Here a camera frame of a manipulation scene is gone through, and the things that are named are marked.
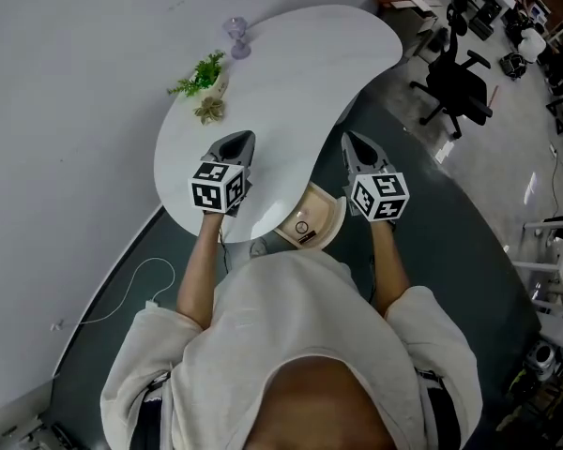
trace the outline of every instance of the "small plant pot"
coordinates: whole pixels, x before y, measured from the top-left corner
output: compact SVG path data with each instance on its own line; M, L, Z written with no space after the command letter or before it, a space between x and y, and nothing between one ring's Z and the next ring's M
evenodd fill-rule
M221 99L225 90L227 90L227 85L229 84L229 76L225 71L221 71L217 80L208 88L198 92L198 98L203 101L206 97L213 97L214 99Z

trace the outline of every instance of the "gray carpet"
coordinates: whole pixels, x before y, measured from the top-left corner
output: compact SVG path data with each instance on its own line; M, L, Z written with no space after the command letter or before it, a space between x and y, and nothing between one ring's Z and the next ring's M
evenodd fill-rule
M433 290L478 358L484 415L467 448L489 448L493 429L510 404L502 397L505 385L521 365L528 345L538 336L540 324L534 308L509 258L473 203L423 146L404 131L403 125L366 92L348 118L329 134L312 174L314 183L335 197L342 195L346 174L340 138L347 129L379 142L405 175L411 200L398 222L397 245L412 283ZM118 305L133 270L146 258L169 260L177 272L177 286L194 240L164 213L131 252L88 318L99 318ZM290 247L274 233L266 240L271 252ZM230 246L231 252L239 248ZM348 264L361 294L369 298L373 279L367 222L347 216L326 251ZM218 279L223 276L220 259ZM84 446L105 447L100 446L106 445L99 418L101 387L134 314L170 280L171 273L164 263L148 263L138 273L120 311L79 332L54 383L51 408L43 415L47 423L60 423ZM160 298L167 308L172 308L174 302L174 289Z

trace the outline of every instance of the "white cable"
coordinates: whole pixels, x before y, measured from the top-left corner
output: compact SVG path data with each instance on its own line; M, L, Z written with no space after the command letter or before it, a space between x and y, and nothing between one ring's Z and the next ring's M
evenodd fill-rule
M171 283L169 285L167 285L164 289L159 290L158 292L156 292L154 294L154 296L150 299L151 302L154 302L154 299L157 298L157 296L160 293L163 293L165 290L169 290L171 287L173 287L173 284L175 283L175 269L173 268L173 266L169 263L169 261L162 259L160 257L152 257L150 259L146 259L144 260L142 263L140 263L136 269L133 271L133 275L131 276L131 280L129 281L129 285L128 285L128 289L125 290L125 295L123 296L123 300L121 300L121 303L117 306L117 308L115 308L111 313L109 313L106 317L102 317L100 319L96 319L96 320L88 320L86 322L79 322L75 325L64 325L64 326L80 326L80 325L87 325L89 323L98 323L98 322L103 322L108 318L111 318L122 306L123 303L125 302L125 299L128 297L129 294L129 289L131 289L131 285L133 284L133 280L135 279L135 274L138 273L138 270L140 270L140 267L142 267L142 265L144 265L145 263L148 262L152 262L153 260L158 260L159 262L165 262L169 265L169 268L171 268L171 271L173 272L173 277L171 278Z

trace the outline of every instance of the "potted plant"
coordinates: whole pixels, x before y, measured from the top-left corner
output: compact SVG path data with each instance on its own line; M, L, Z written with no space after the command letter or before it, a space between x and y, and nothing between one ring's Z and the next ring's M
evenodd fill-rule
M200 117L200 123L203 125L210 122L219 122L223 118L225 111L225 103L222 100L206 97L200 107L194 109L194 115Z
M186 94L186 97L197 95L201 100L207 97L221 98L227 88L228 77L221 67L221 59L225 53L217 50L210 53L206 60L201 60L194 69L194 74L189 79L177 81L178 86L168 88L171 94Z

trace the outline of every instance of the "green plant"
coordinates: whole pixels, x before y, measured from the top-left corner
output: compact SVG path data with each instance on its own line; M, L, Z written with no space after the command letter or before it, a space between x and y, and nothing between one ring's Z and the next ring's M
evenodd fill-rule
M212 86L221 73L220 60L225 55L221 50L208 55L207 60L201 60L194 69L194 75L191 79L178 80L179 85L175 88L168 88L167 93L178 94L184 93L187 97L196 95L201 89Z
M206 97L200 107L194 109L194 115L200 117L201 124L208 124L210 121L218 122L223 118L225 104L222 100L213 97Z

